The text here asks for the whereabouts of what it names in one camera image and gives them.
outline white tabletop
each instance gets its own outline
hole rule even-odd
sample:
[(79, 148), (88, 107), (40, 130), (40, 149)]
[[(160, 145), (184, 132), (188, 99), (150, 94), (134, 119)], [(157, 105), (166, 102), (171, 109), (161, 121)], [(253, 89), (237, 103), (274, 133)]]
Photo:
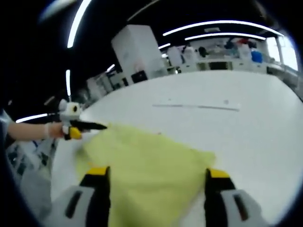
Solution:
[[(153, 106), (158, 104), (192, 107)], [(227, 105), (239, 111), (195, 105)], [(218, 70), (152, 79), (110, 93), (86, 109), (81, 119), (129, 124), (213, 151), (215, 167), (228, 172), (236, 187), (261, 205), (271, 224), (283, 217), (302, 184), (303, 104), (274, 76)], [(59, 142), (52, 200), (78, 184), (73, 155), (82, 142)], [(196, 214), (196, 221), (204, 219), (197, 218), (201, 204), (189, 215), (195, 219)]]

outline ceiling light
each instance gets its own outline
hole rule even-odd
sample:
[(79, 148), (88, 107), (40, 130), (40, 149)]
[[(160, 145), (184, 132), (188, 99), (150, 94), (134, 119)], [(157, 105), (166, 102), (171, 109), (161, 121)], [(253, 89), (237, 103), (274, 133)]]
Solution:
[(67, 95), (71, 96), (71, 71), (67, 70), (65, 73), (65, 79), (66, 79), (66, 90), (67, 90)]
[(70, 36), (68, 37), (68, 42), (67, 42), (67, 48), (71, 48), (74, 45), (74, 40), (76, 37), (78, 26), (90, 2), (91, 0), (83, 0), (83, 2), (81, 3), (71, 26)]
[(41, 23), (50, 19), (51, 17), (55, 17), (60, 11), (76, 1), (77, 0), (53, 0), (52, 3), (50, 3), (41, 13), (39, 22)]
[(30, 116), (30, 117), (24, 117), (24, 118), (16, 120), (16, 123), (25, 122), (25, 121), (29, 121), (29, 120), (40, 118), (40, 117), (46, 117), (46, 116), (47, 116), (47, 114), (44, 113), (44, 114), (34, 115), (34, 116)]
[(47, 99), (44, 103), (44, 105), (48, 105), (51, 101), (53, 101), (55, 99), (55, 96), (50, 97), (49, 99)]
[(235, 32), (222, 32), (222, 33), (211, 33), (211, 34), (204, 34), (204, 35), (196, 35), (196, 36), (185, 38), (185, 40), (198, 39), (198, 38), (204, 38), (204, 37), (210, 37), (210, 36), (220, 36), (220, 35), (245, 36), (245, 37), (250, 37), (250, 38), (254, 38), (254, 39), (266, 40), (266, 38), (258, 36), (258, 35), (250, 35), (250, 34), (235, 33)]
[(164, 45), (162, 45), (162, 46), (159, 46), (158, 48), (159, 48), (159, 49), (162, 49), (162, 48), (168, 47), (168, 46), (170, 46), (170, 44), (164, 44)]
[(109, 68), (106, 70), (106, 72), (111, 71), (114, 68), (115, 64), (112, 64), (111, 66), (109, 66)]
[(239, 20), (216, 20), (216, 21), (206, 21), (206, 22), (196, 23), (196, 24), (187, 25), (187, 26), (183, 26), (183, 27), (173, 29), (169, 32), (164, 33), (163, 36), (167, 36), (167, 35), (172, 34), (174, 32), (178, 32), (178, 31), (188, 29), (188, 28), (191, 28), (191, 27), (204, 26), (204, 25), (215, 25), (215, 24), (248, 25), (248, 26), (258, 27), (258, 28), (267, 30), (269, 32), (275, 33), (275, 34), (280, 35), (280, 36), (284, 36), (282, 33), (277, 32), (276, 30), (274, 30), (272, 28), (265, 27), (263, 25), (258, 25), (258, 24), (255, 24), (255, 23), (251, 23), (251, 22), (239, 21)]
[(141, 13), (144, 10), (146, 10), (149, 6), (151, 6), (152, 4), (155, 4), (158, 1), (160, 1), (160, 0), (152, 0), (149, 4), (147, 4), (146, 6), (144, 6), (142, 9), (138, 10), (137, 12), (135, 12), (130, 18), (127, 19), (127, 21), (130, 21), (135, 16), (137, 16), (139, 13)]

